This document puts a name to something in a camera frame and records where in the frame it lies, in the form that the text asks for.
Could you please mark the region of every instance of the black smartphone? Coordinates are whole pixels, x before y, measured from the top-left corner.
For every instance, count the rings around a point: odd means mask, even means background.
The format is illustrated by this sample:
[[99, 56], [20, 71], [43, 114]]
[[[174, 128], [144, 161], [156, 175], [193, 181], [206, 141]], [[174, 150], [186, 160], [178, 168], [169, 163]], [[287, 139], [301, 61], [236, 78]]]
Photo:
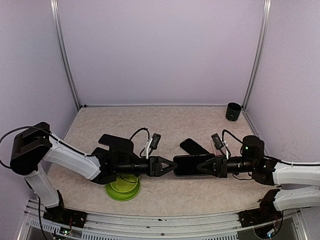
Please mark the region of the black smartphone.
[[203, 155], [210, 154], [207, 150], [205, 150], [201, 145], [192, 140], [191, 138], [187, 138], [183, 142], [180, 143], [180, 148], [185, 150], [190, 155]]
[[180, 155], [173, 158], [173, 162], [177, 163], [178, 167], [173, 170], [177, 177], [190, 177], [190, 176], [204, 176], [207, 175], [197, 169], [199, 164], [214, 158], [214, 154], [206, 155]]

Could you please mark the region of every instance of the lavender wall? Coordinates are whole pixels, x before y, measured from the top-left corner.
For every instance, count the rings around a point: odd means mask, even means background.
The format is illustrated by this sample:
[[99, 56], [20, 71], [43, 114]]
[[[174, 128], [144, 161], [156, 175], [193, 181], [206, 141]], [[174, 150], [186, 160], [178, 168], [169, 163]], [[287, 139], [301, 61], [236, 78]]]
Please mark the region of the lavender wall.
[[[273, 1], [263, 55], [247, 109], [272, 156], [319, 162], [320, 1]], [[302, 210], [312, 240], [320, 207]]]
[[[0, 1], [0, 136], [40, 121], [63, 137], [76, 109], [59, 54], [50, 2]], [[1, 143], [9, 164], [13, 136]], [[11, 240], [29, 199], [23, 178], [0, 166], [0, 233]]]
[[264, 0], [63, 0], [82, 104], [242, 102]]

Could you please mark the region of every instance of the black cable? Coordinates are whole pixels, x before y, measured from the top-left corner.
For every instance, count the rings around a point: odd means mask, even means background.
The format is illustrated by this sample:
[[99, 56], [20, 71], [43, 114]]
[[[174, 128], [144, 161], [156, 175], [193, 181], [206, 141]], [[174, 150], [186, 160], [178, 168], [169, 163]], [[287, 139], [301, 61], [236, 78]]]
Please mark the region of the black cable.
[[[48, 134], [50, 137], [52, 137], [54, 140], [57, 141], [57, 138], [55, 138], [50, 132], [47, 132], [46, 130], [44, 130], [44, 129], [42, 129], [42, 128], [39, 128], [39, 127], [36, 127], [36, 126], [21, 126], [21, 127], [18, 127], [18, 128], [13, 129], [13, 130], [11, 130], [11, 131], [8, 131], [6, 134], [4, 134], [4, 135], [0, 138], [0, 144], [1, 144], [1, 142], [4, 140], [4, 138], [5, 138], [6, 136], [8, 136], [8, 135], [10, 135], [10, 134], [12, 134], [12, 133], [14, 133], [14, 132], [23, 130], [23, 129], [36, 129], [36, 130], [42, 131], [42, 132]], [[11, 169], [10, 166], [5, 165], [1, 160], [0, 160], [0, 164], [1, 164], [2, 166], [4, 166], [5, 168], [7, 168], [7, 169]]]
[[264, 155], [264, 157], [266, 159], [270, 159], [270, 160], [275, 160], [277, 161], [278, 163], [281, 163], [281, 164], [285, 164], [285, 165], [289, 165], [289, 166], [303, 166], [303, 167], [318, 167], [320, 166], [320, 164], [304, 164], [304, 163], [291, 163], [291, 162], [286, 162], [286, 161], [282, 161], [278, 158], [275, 158], [273, 156], [267, 156], [267, 155]]
[[[42, 131], [42, 132], [44, 132], [45, 134], [48, 134], [51, 138], [53, 138], [54, 140], [56, 140], [56, 141], [59, 142], [60, 144], [64, 145], [65, 147], [69, 148], [69, 149], [72, 150], [72, 151], [75, 151], [76, 153], [78, 153], [78, 154], [80, 154], [80, 155], [82, 155], [82, 156], [85, 156], [85, 157], [93, 157], [93, 156], [100, 155], [100, 153], [85, 154], [85, 153], [83, 153], [83, 152], [81, 152], [81, 151], [78, 151], [78, 150], [74, 149], [72, 146], [66, 144], [65, 142], [59, 141], [55, 136], [52, 135], [51, 132], [48, 132], [48, 131], [46, 131], [46, 130], [44, 130], [44, 129], [42, 129], [42, 128], [36, 127], [36, 126], [21, 126], [21, 127], [18, 127], [18, 128], [13, 129], [13, 130], [11, 130], [11, 131], [8, 131], [6, 134], [4, 134], [4, 135], [0, 138], [0, 144], [1, 144], [1, 142], [3, 141], [3, 139], [4, 139], [5, 137], [7, 137], [8, 135], [10, 135], [10, 134], [12, 134], [12, 133], [14, 133], [14, 132], [23, 130], [23, 129], [36, 129], [36, 130]], [[5, 164], [1, 161], [1, 159], [0, 159], [0, 164], [1, 164], [2, 166], [4, 166], [5, 168], [7, 168], [7, 169], [11, 169], [11, 167], [5, 165]]]
[[237, 138], [235, 135], [233, 135], [231, 132], [229, 132], [229, 131], [226, 130], [226, 129], [223, 129], [223, 130], [222, 130], [222, 142], [225, 141], [225, 133], [229, 134], [231, 137], [233, 137], [235, 140], [237, 140], [239, 143], [242, 144], [242, 141], [241, 141], [239, 138]]
[[282, 211], [282, 217], [281, 217], [280, 227], [279, 227], [279, 229], [275, 232], [275, 234], [273, 234], [273, 235], [271, 236], [271, 238], [273, 238], [275, 235], [277, 235], [277, 234], [280, 232], [280, 230], [281, 230], [281, 228], [282, 228], [283, 222], [284, 222], [284, 211]]
[[240, 180], [240, 181], [250, 181], [250, 180], [252, 180], [252, 178], [237, 178], [234, 173], [232, 173], [232, 177], [234, 177], [235, 179]]
[[121, 178], [123, 181], [125, 181], [125, 182], [127, 182], [127, 183], [136, 184], [136, 183], [140, 182], [140, 180], [142, 179], [142, 175], [139, 174], [137, 181], [128, 181], [128, 180], [125, 180], [121, 175], [119, 175], [119, 178]]
[[228, 153], [229, 153], [229, 158], [231, 157], [231, 152], [230, 152], [230, 150], [229, 150], [229, 148], [227, 147], [227, 146], [224, 146], [225, 147], [225, 149], [228, 151]]
[[220, 153], [222, 153], [223, 156], [225, 156], [224, 151], [221, 150], [221, 148], [219, 149]]
[[144, 156], [142, 156], [142, 153], [144, 152], [144, 150], [145, 150], [145, 148], [143, 148], [143, 149], [141, 150], [141, 152], [139, 153], [140, 158], [143, 158], [143, 157], [144, 157]]
[[139, 133], [140, 131], [146, 131], [148, 133], [148, 139], [150, 139], [150, 132], [148, 128], [142, 127], [142, 128], [139, 128], [137, 131], [135, 131], [134, 134], [132, 134], [132, 136], [129, 138], [129, 140], [132, 140], [134, 136], [137, 135], [137, 133]]
[[38, 197], [38, 200], [39, 200], [39, 206], [38, 206], [38, 215], [39, 215], [39, 223], [40, 223], [40, 228], [41, 228], [41, 232], [42, 232], [42, 235], [44, 237], [45, 240], [48, 240], [46, 234], [45, 234], [45, 231], [44, 231], [44, 228], [42, 226], [42, 221], [41, 221], [41, 211], [40, 211], [40, 208], [41, 208], [41, 199], [40, 197]]

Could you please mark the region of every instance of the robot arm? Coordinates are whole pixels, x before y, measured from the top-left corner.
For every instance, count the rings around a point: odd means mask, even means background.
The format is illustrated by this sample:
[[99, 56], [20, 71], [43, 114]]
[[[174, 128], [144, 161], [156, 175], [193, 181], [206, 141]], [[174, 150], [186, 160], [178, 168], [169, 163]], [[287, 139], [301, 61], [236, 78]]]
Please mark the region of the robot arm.
[[[117, 180], [118, 174], [148, 175], [160, 177], [177, 167], [177, 164], [161, 156], [138, 157], [131, 140], [104, 134], [99, 143], [109, 150], [97, 147], [92, 154], [86, 154], [50, 132], [49, 124], [41, 122], [19, 133], [13, 142], [10, 161], [11, 169], [22, 175], [27, 184], [41, 198], [45, 206], [43, 217], [47, 220], [83, 228], [87, 214], [64, 207], [60, 192], [53, 188], [40, 162], [41, 160], [60, 165], [100, 185]], [[156, 149], [160, 140], [149, 145]]]
[[[215, 146], [223, 147], [220, 138], [212, 138]], [[320, 206], [320, 162], [284, 162], [265, 156], [265, 143], [249, 135], [242, 141], [242, 156], [216, 156], [197, 166], [199, 171], [218, 178], [227, 178], [228, 173], [252, 172], [252, 179], [269, 186], [282, 184], [306, 185], [306, 187], [267, 192], [257, 209], [239, 213], [242, 227], [249, 227], [280, 219], [282, 211], [294, 208]]]

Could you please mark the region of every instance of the black cup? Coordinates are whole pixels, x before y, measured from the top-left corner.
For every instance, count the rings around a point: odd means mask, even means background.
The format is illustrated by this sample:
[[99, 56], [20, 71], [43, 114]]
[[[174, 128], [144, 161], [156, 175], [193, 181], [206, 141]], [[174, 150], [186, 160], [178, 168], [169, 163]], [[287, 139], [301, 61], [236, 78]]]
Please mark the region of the black cup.
[[235, 102], [230, 102], [226, 109], [225, 117], [229, 121], [235, 122], [238, 120], [241, 113], [241, 106]]

